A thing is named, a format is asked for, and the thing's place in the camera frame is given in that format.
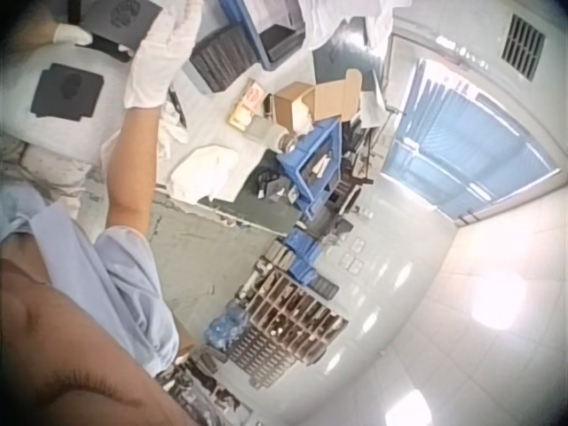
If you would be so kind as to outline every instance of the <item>wooden rack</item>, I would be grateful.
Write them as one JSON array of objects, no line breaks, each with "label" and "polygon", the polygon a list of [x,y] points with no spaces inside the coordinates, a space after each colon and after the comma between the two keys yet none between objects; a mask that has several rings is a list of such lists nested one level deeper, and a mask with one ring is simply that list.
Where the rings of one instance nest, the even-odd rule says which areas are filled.
[{"label": "wooden rack", "polygon": [[248,292],[246,310],[261,333],[307,365],[316,363],[348,324],[278,269]]}]

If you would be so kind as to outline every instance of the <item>wall vent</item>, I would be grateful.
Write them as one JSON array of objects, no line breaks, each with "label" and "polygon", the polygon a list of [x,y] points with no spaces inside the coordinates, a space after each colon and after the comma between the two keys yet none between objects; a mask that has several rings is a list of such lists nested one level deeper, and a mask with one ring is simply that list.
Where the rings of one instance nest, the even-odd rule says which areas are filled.
[{"label": "wall vent", "polygon": [[532,81],[539,65],[543,44],[544,35],[514,14],[501,57],[516,71]]}]

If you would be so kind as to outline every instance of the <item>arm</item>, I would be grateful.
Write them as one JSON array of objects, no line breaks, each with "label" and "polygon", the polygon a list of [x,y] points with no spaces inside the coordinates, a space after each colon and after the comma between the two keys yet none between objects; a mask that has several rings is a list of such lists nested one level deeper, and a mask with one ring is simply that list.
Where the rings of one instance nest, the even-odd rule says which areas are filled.
[{"label": "arm", "polygon": [[108,166],[106,227],[127,225],[146,234],[156,182],[160,108],[132,108]]},{"label": "arm", "polygon": [[75,25],[59,24],[43,4],[35,4],[20,19],[8,44],[9,51],[32,51],[51,43],[92,43],[92,35]]},{"label": "arm", "polygon": [[191,56],[202,6],[203,0],[185,0],[184,18],[177,28],[173,16],[161,12],[132,61],[124,95],[128,113],[108,167],[107,227],[148,230],[161,106],[174,75]]}]

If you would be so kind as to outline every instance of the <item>light blue shirt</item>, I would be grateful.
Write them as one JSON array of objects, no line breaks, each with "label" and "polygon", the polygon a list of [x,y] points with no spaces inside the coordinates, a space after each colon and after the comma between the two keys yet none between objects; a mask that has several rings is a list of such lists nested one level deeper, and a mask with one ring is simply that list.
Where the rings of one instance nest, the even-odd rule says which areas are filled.
[{"label": "light blue shirt", "polygon": [[167,368],[179,338],[146,238],[126,226],[113,226],[92,244],[59,204],[48,205],[29,185],[2,184],[0,241],[16,231],[32,233],[51,284],[150,375]]}]

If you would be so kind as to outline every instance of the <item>small box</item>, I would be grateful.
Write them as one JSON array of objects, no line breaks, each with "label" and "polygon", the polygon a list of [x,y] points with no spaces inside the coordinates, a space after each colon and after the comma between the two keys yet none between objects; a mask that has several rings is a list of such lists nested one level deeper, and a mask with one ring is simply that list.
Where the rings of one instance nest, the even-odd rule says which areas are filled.
[{"label": "small box", "polygon": [[314,122],[341,116],[350,121],[359,109],[359,94],[363,76],[357,69],[348,69],[343,80],[317,85],[295,82],[274,95],[275,120],[290,132],[294,131],[292,104],[301,99],[310,110]]}]

